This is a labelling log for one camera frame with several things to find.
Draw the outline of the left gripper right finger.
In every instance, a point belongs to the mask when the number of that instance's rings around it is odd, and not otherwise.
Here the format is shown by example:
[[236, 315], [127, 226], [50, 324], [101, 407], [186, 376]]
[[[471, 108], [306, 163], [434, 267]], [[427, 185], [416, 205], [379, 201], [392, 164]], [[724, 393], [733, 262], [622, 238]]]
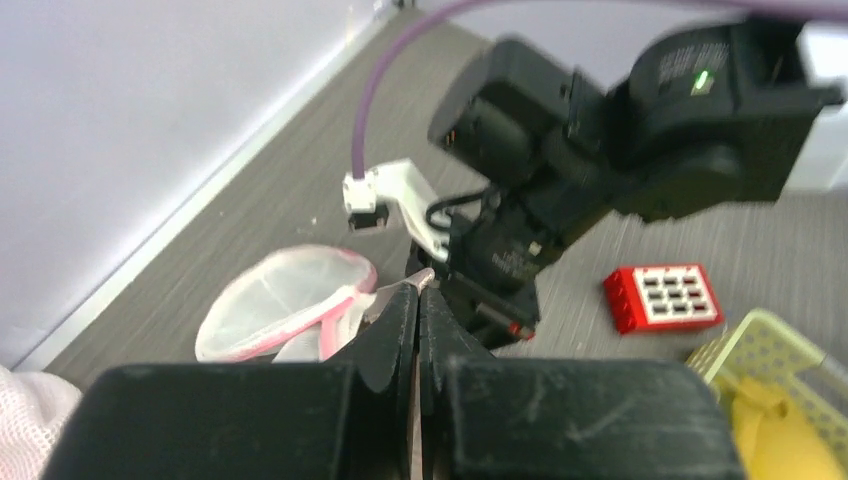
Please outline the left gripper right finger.
[[421, 466], [425, 479], [449, 479], [453, 443], [447, 387], [451, 361], [490, 358], [492, 354], [454, 318], [441, 291], [422, 291], [418, 312]]

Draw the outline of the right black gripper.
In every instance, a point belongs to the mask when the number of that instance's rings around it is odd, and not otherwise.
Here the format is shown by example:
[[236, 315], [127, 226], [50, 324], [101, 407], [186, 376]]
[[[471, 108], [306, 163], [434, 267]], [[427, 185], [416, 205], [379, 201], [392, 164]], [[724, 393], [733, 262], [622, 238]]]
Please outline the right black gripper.
[[406, 270], [433, 268], [454, 318], [485, 348], [532, 339], [540, 321], [536, 277], [562, 257], [561, 238], [498, 192], [439, 199], [424, 220], [448, 235], [436, 242], [448, 258], [413, 244]]

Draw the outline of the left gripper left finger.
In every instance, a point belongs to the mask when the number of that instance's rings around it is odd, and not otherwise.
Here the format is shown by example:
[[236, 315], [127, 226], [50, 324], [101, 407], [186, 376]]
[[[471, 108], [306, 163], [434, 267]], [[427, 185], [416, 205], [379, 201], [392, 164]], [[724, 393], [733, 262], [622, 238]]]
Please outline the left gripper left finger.
[[340, 479], [411, 477], [418, 290], [402, 284], [377, 320], [331, 358], [352, 372]]

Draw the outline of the white pink-zipper laundry bag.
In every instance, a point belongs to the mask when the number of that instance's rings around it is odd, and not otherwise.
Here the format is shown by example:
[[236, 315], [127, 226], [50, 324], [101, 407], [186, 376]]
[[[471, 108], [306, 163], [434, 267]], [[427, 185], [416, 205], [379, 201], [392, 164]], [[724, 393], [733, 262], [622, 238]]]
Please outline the white pink-zipper laundry bag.
[[214, 300], [194, 345], [200, 362], [325, 360], [355, 334], [377, 282], [374, 265], [344, 248], [275, 251]]

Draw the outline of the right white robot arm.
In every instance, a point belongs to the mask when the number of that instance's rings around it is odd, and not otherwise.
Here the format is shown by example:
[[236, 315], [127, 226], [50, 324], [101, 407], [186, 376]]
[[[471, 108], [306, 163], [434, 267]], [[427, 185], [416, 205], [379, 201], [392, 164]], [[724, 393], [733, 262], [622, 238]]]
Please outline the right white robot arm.
[[847, 99], [806, 78], [801, 30], [754, 16], [679, 30], [610, 90], [516, 38], [470, 61], [428, 129], [488, 182], [425, 212], [448, 236], [435, 269], [460, 325], [488, 349], [531, 336], [537, 275], [611, 212], [777, 200], [816, 118]]

